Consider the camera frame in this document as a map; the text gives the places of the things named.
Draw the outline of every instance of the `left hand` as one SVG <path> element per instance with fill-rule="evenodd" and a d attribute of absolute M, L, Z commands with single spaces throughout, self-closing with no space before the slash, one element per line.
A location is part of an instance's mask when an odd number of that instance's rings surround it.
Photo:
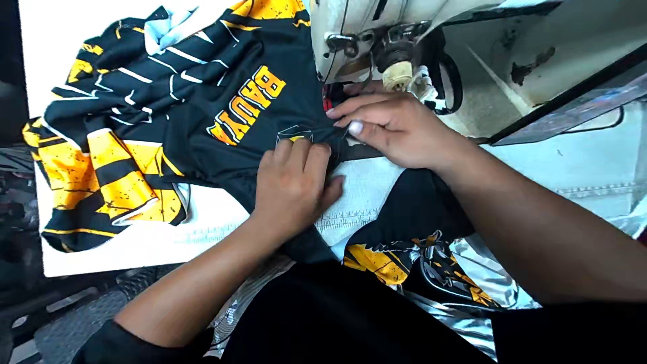
<path fill-rule="evenodd" d="M 326 185 L 327 144 L 281 140 L 258 168 L 256 208 L 251 220 L 287 240 L 314 223 L 342 195 L 343 176 Z"/>

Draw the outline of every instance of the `black sleeve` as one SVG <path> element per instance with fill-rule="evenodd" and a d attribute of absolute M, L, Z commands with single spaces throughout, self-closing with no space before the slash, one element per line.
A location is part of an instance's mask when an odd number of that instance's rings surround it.
<path fill-rule="evenodd" d="M 641 358 L 645 312 L 645 303 L 588 302 L 497 313 L 492 318 L 496 354 L 499 363 Z"/>
<path fill-rule="evenodd" d="M 203 358 L 213 336 L 213 329 L 209 329 L 184 348 L 162 348 L 140 339 L 110 320 L 81 347 L 72 363 L 217 363 L 219 360 L 216 357 Z"/>

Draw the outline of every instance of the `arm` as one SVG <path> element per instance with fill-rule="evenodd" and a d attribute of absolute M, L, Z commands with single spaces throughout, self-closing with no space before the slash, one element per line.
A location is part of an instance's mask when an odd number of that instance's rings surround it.
<path fill-rule="evenodd" d="M 190 343 L 256 266 L 341 196 L 341 178 L 324 188 L 330 154 L 327 145 L 313 146 L 307 139 L 281 141 L 267 151 L 249 219 L 141 293 L 115 321 L 160 347 Z"/>
<path fill-rule="evenodd" d="M 343 115 L 338 126 L 394 163 L 438 173 L 488 248 L 539 301 L 647 300 L 647 248 L 523 177 L 413 97 L 365 95 L 329 112 Z"/>

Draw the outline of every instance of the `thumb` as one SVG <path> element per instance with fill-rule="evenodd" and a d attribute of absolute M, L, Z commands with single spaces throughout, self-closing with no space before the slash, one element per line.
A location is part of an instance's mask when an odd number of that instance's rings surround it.
<path fill-rule="evenodd" d="M 361 122 L 353 120 L 348 126 L 348 132 L 357 138 L 357 140 L 364 142 L 380 152 L 386 154 L 388 149 L 389 134 L 393 131 L 384 129 L 381 125 L 371 124 L 369 122 Z"/>
<path fill-rule="evenodd" d="M 319 211 L 320 214 L 323 214 L 330 206 L 332 206 L 340 197 L 344 191 L 345 176 L 336 176 L 333 177 L 328 185 L 323 189 L 322 197 L 319 200 Z"/>

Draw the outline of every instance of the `jersey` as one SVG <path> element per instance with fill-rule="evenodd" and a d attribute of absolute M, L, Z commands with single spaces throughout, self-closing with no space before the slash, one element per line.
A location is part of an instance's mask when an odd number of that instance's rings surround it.
<path fill-rule="evenodd" d="M 258 163 L 280 139 L 343 148 L 301 1 L 241 1 L 149 55 L 144 24 L 165 17 L 159 8 L 87 40 L 44 117 L 23 130 L 54 192 L 43 236 L 58 250 L 96 247 L 132 223 L 180 223 L 176 182 L 223 187 L 251 211 Z"/>

